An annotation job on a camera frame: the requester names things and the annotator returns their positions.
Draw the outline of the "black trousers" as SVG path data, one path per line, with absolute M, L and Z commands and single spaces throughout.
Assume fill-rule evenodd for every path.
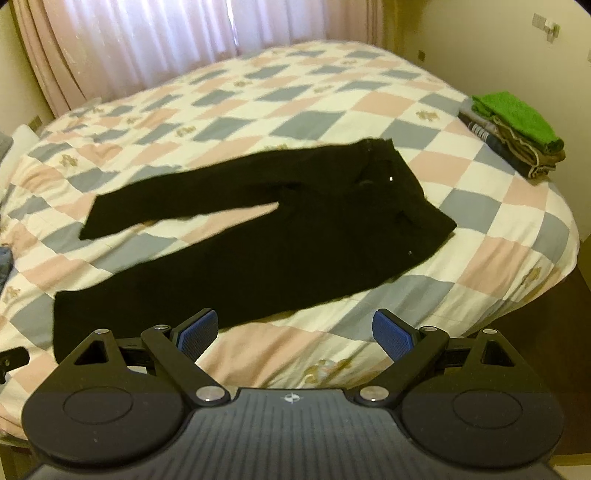
M 57 293 L 56 360 L 99 328 L 132 338 L 204 308 L 231 328 L 376 288 L 433 256 L 456 226 L 428 201 L 392 141 L 370 138 L 263 151 L 129 184 L 96 197 L 80 238 L 260 205 L 270 213 Z

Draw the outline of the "blue jeans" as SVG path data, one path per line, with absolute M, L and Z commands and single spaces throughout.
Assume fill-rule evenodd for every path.
M 0 292 L 3 291 L 14 266 L 14 257 L 9 246 L 0 247 Z

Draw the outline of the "green folded garment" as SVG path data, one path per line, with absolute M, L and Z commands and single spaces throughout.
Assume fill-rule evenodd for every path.
M 546 154 L 564 149 L 564 141 L 532 106 L 508 91 L 472 96 L 472 109 L 487 120 L 500 120 L 515 133 L 531 140 Z

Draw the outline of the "pink curtain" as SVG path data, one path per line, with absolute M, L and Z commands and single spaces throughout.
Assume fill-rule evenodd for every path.
M 25 52 L 56 116 L 270 47 L 385 47 L 385 1 L 13 1 Z

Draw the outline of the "wall socket with plug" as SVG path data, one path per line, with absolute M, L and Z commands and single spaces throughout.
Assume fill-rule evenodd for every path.
M 532 26 L 543 31 L 549 43 L 553 43 L 560 34 L 560 26 L 557 23 L 537 13 L 532 17 Z

